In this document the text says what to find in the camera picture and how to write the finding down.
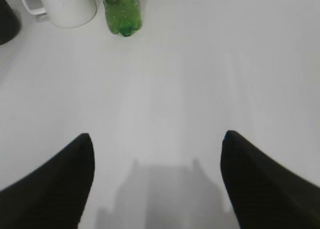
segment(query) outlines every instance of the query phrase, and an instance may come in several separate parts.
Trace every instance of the black object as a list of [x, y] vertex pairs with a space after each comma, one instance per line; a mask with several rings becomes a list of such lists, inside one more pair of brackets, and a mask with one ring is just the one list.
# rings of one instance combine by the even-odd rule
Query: black object
[[81, 134], [48, 162], [0, 192], [0, 229], [77, 229], [94, 171], [90, 136]]
[[0, 0], [0, 45], [14, 38], [20, 31], [20, 22], [6, 0]]
[[239, 133], [226, 133], [220, 166], [241, 229], [320, 229], [320, 188]]

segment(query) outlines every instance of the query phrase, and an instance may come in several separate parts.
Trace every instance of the soda bottle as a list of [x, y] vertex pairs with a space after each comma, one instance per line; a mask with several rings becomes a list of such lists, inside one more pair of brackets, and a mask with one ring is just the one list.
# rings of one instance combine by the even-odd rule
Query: soda bottle
[[137, 0], [102, 0], [105, 7], [105, 19], [114, 34], [131, 36], [142, 26]]

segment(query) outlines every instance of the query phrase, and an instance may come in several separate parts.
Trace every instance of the white surface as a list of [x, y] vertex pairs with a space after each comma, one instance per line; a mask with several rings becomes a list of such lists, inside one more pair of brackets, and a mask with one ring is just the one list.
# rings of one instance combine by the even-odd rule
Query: white surface
[[229, 129], [320, 186], [319, 0], [140, 0], [129, 38], [99, 0], [75, 29], [8, 1], [23, 28], [0, 46], [0, 188], [89, 132], [80, 229], [237, 228], [220, 174]]
[[59, 28], [76, 28], [89, 22], [96, 14], [95, 0], [41, 0], [43, 7], [30, 9], [28, 0], [22, 0], [32, 15], [47, 13], [50, 21]]

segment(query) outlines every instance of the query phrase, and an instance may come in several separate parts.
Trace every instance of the green plastic bottle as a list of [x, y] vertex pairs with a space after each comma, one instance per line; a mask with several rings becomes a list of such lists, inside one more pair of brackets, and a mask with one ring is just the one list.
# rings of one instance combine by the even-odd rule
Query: green plastic bottle
[[114, 34], [131, 36], [142, 26], [137, 0], [102, 0], [105, 7], [105, 19]]

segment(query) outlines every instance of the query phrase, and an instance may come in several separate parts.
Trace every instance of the white mug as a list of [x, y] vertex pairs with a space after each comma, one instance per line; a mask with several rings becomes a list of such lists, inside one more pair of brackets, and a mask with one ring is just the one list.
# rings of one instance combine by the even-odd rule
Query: white mug
[[43, 7], [30, 9], [22, 0], [26, 10], [32, 15], [47, 13], [50, 21], [59, 28], [76, 28], [89, 22], [96, 14], [95, 0], [41, 0]]

